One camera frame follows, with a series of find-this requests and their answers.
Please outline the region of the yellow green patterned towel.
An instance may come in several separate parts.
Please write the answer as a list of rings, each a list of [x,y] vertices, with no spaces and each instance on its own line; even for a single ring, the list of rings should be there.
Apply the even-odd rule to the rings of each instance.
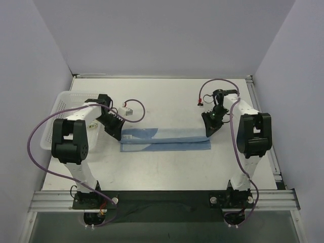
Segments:
[[[98,123],[97,122],[91,122],[88,126],[89,129],[97,129]]]

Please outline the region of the light blue towel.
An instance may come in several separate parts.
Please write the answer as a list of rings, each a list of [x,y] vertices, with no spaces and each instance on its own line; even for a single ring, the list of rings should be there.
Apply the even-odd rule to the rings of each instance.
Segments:
[[[121,133],[120,152],[201,151],[211,142],[202,128],[125,129]]]

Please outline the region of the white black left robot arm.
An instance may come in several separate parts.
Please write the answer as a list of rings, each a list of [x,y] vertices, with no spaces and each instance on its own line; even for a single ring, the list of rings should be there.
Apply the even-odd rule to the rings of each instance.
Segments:
[[[95,209],[102,204],[103,197],[99,182],[94,178],[86,158],[89,152],[87,126],[97,120],[104,126],[104,131],[121,140],[124,120],[110,113],[105,106],[112,105],[112,99],[106,94],[99,94],[96,99],[88,99],[85,109],[75,112],[67,118],[58,118],[53,122],[51,153],[64,164],[76,182],[76,198]]]

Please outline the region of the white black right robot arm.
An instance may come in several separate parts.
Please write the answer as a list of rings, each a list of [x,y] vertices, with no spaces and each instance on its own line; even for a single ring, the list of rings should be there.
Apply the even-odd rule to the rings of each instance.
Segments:
[[[261,158],[272,147],[272,124],[269,113],[261,113],[240,98],[236,90],[215,90],[214,107],[201,114],[206,136],[216,133],[229,115],[231,139],[238,171],[229,181],[225,203],[237,207],[250,197],[251,180]]]

